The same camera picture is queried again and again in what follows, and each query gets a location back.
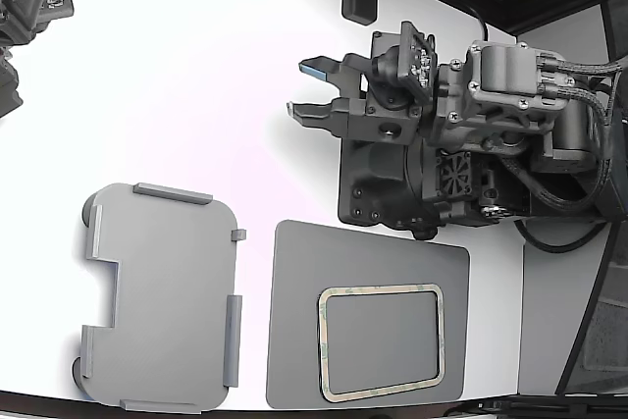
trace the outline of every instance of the white surface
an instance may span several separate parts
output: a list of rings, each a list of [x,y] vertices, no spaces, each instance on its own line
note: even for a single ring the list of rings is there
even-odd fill
[[[70,372],[80,327],[109,324],[113,279],[83,259],[80,210],[109,183],[146,182],[212,193],[248,229],[235,282],[240,386],[222,408],[267,409],[275,226],[340,226],[340,143],[302,129],[285,106],[335,90],[298,62],[368,54],[373,30],[399,31],[403,20],[435,33],[449,61],[464,57],[478,25],[435,0],[380,0],[370,27],[344,20],[340,0],[75,4],[74,18],[13,50],[25,105],[0,123],[0,391],[81,399]],[[513,41],[493,29],[492,39]],[[471,254],[464,398],[515,393],[520,237],[506,225],[452,227],[438,241]]]

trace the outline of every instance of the robotic arm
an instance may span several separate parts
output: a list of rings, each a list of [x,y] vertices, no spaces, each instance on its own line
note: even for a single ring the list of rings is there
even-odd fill
[[[0,118],[22,105],[9,49],[29,44],[54,20],[74,14],[72,0],[0,0]]]
[[[523,220],[554,217],[600,223],[591,238],[628,214],[624,124],[613,113],[627,67],[626,59],[579,65],[525,43],[488,41],[473,43],[464,61],[439,65],[435,38],[404,22],[400,34],[374,33],[370,59],[303,61],[300,69],[340,98],[290,103],[288,112],[342,140],[346,224],[428,240],[447,224],[514,220],[529,237]]]

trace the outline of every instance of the wire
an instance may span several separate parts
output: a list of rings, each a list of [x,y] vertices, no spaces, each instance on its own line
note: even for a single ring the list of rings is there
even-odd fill
[[[556,61],[551,58],[541,58],[542,64],[553,66],[557,71],[568,74],[580,74],[595,77],[611,77],[616,73],[628,69],[628,55],[617,61],[611,61],[606,64],[578,64],[569,63],[567,61]]]
[[[465,7],[471,13],[471,15],[473,15],[476,19],[478,19],[478,22],[480,22],[480,26],[482,27],[482,40],[488,41],[489,40],[489,26],[484,21],[484,18],[482,18],[480,13],[477,10],[475,10],[473,7],[471,7],[470,5],[466,5]]]
[[[606,227],[606,223],[600,223],[598,225],[593,226],[584,236],[580,237],[573,242],[564,245],[550,245],[536,239],[526,228],[526,225],[523,221],[516,221],[514,226],[517,228],[517,231],[523,236],[526,241],[530,243],[530,245],[536,247],[543,252],[547,252],[549,254],[566,254],[568,252],[573,252],[574,250],[579,249],[587,245],[591,242],[599,233],[603,231]]]

